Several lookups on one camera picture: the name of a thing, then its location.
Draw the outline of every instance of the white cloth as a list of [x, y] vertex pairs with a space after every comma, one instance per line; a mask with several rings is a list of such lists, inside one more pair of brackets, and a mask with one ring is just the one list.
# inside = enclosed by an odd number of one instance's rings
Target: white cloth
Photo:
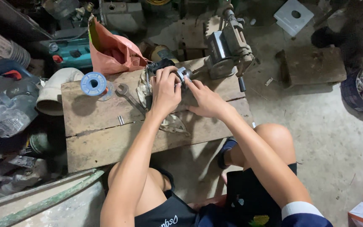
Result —
[[[142, 71], [139, 77], [138, 87], [137, 87], [138, 99], [144, 107], [146, 107], [145, 96], [148, 94], [146, 90], [146, 83], [147, 81], [145, 81], [145, 70], [144, 70]], [[169, 114], [163, 120], [163, 122], [160, 124], [159, 129], [172, 133], [182, 132], [187, 137], [190, 136], [190, 133], [186, 130], [184, 123], [180, 120], [178, 116], [173, 114]]]

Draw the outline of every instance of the white pipe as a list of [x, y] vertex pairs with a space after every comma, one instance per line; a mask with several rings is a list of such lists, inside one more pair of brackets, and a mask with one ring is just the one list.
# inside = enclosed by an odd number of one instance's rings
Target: white pipe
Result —
[[46, 82], [39, 92], [36, 108], [45, 114], [52, 116], [64, 115], [63, 101], [61, 98], [61, 85], [64, 83], [81, 80], [83, 73], [75, 68], [64, 68], [58, 70]]

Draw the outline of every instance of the hand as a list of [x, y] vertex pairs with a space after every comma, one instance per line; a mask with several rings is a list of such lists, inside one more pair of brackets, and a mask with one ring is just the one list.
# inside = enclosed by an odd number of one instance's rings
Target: hand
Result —
[[171, 71], [177, 71], [177, 68], [168, 66], [160, 69], [156, 76], [151, 78], [153, 89], [151, 111], [159, 115], [162, 120], [176, 109], [182, 98], [180, 80]]
[[219, 94], [210, 90], [207, 86], [203, 85], [201, 81], [190, 80], [185, 76], [185, 84], [189, 87], [197, 102], [198, 107], [189, 106], [188, 110], [203, 117], [216, 117], [222, 120], [225, 112], [234, 110], [235, 108], [229, 103], [225, 102]]

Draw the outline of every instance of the wooden workbench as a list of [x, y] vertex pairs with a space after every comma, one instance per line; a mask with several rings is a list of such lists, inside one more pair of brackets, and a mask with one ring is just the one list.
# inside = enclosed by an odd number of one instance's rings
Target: wooden workbench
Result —
[[[203, 64], [202, 58], [185, 61], [176, 66], [195, 70]], [[106, 78], [113, 83], [127, 84], [130, 92], [138, 99], [136, 88], [141, 73], [142, 70], [137, 70]], [[239, 91], [236, 76], [223, 80], [210, 80], [207, 72], [199, 72], [197, 76], [203, 84], [219, 93], [222, 99], [229, 101], [249, 125], [252, 125], [249, 105], [244, 98], [245, 94]], [[114, 95], [111, 99], [101, 102], [97, 101], [95, 96], [85, 95], [81, 91], [80, 81], [63, 84], [61, 92], [67, 136], [68, 171], [73, 173], [120, 161], [139, 132], [144, 115], [122, 96]], [[183, 121], [191, 136], [159, 130], [152, 152], [231, 136], [223, 122], [197, 116], [187, 111], [185, 105], [197, 105], [189, 90], [183, 92], [175, 115]], [[122, 115], [125, 123], [122, 126], [117, 118], [119, 115]]]

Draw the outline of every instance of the wooden plank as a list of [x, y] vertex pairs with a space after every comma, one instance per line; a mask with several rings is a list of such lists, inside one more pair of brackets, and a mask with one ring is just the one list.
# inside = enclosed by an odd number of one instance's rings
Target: wooden plank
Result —
[[[247, 100], [238, 99], [229, 103], [252, 126], [253, 117]], [[200, 117], [190, 111], [181, 111], [176, 115], [183, 121], [191, 136], [159, 130], [155, 137], [153, 153], [232, 136], [226, 125], [217, 119]], [[67, 138], [68, 171], [73, 173], [122, 160], [142, 123], [143, 121], [137, 121], [91, 132], [88, 135]]]
[[[178, 67], [195, 70], [204, 65], [204, 58], [178, 63]], [[137, 99], [136, 88], [143, 70], [107, 76], [113, 83], [125, 83], [131, 94]], [[197, 79], [211, 90], [217, 92], [225, 101], [245, 96], [240, 92], [237, 77], [234, 75], [220, 80], [211, 80], [208, 72], [196, 73]], [[95, 96], [85, 95], [80, 88], [80, 81], [70, 82], [61, 86], [65, 131], [67, 137], [82, 135], [90, 131], [119, 126], [118, 116], [122, 115], [125, 123], [140, 121], [145, 116], [140, 113], [126, 98], [114, 95], [111, 99], [100, 102]], [[185, 105], [196, 105], [191, 91], [184, 91], [182, 101], [175, 112], [183, 111]]]
[[306, 46], [278, 53], [290, 86], [341, 82], [347, 78], [339, 48]]

